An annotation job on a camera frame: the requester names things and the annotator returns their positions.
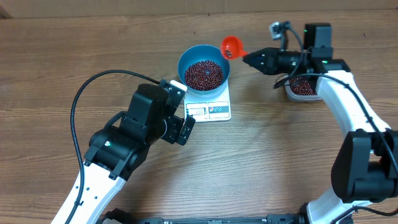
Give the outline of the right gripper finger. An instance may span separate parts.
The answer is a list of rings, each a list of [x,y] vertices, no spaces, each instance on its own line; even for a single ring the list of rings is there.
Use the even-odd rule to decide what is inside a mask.
[[[262,65],[262,64],[257,64],[253,66],[256,70],[259,70],[262,72],[264,75],[276,75],[277,74],[277,68],[273,65],[268,66],[268,65]]]
[[[278,48],[267,47],[245,55],[243,62],[250,67],[274,67],[278,53]]]

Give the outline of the red measuring scoop blue handle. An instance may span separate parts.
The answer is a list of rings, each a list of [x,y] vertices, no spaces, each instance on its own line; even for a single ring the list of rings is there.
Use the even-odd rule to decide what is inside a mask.
[[[229,35],[223,39],[220,51],[227,60],[234,60],[248,54],[248,52],[244,50],[242,40],[233,35]]]

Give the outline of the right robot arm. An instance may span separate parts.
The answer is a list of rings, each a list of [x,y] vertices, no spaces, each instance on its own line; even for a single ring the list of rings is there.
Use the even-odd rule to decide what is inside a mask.
[[[331,110],[344,137],[331,170],[331,187],[307,203],[300,223],[351,223],[358,210],[397,197],[397,132],[370,107],[355,84],[349,66],[333,58],[329,23],[310,23],[289,51],[289,22],[275,22],[271,36],[280,47],[243,53],[243,61],[265,75],[283,75],[279,88],[293,80],[309,82]]]

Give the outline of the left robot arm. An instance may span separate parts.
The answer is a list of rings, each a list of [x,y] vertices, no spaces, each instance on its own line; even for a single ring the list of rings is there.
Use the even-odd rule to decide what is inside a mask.
[[[113,197],[145,160],[158,139],[185,145],[195,119],[175,112],[188,88],[172,80],[140,84],[128,111],[113,116],[92,135],[83,170],[54,223],[96,223]]]

